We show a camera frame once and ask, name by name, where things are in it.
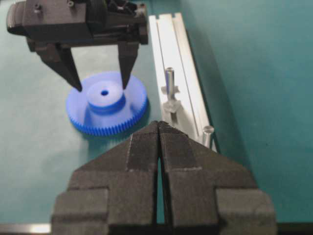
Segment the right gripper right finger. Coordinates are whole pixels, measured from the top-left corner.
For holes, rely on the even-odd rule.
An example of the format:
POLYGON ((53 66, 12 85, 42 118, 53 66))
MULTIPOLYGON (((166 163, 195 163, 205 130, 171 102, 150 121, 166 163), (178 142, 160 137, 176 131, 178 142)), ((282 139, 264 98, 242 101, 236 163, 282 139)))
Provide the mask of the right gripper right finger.
POLYGON ((174 235, 274 235, 270 197, 241 164, 158 125, 165 221, 174 235))

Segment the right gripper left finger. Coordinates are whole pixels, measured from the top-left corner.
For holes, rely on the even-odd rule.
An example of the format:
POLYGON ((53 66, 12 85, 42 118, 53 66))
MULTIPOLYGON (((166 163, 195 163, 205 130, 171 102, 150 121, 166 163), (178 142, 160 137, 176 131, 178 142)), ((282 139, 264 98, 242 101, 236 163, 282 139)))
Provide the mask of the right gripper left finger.
POLYGON ((76 169, 55 200, 54 235, 154 235, 158 123, 76 169))

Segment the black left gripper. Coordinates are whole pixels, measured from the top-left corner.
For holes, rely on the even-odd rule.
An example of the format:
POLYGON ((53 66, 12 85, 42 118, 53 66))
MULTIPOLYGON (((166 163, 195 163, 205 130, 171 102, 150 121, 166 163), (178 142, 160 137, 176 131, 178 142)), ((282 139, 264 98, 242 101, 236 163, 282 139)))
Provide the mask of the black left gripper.
POLYGON ((26 37, 30 50, 39 49, 41 60, 77 91, 82 91, 72 47, 118 45, 122 86, 125 90, 138 55, 140 44, 146 44, 147 20, 144 6, 127 0, 68 0, 68 5, 84 2, 86 21, 92 37, 69 42, 39 42, 26 37))

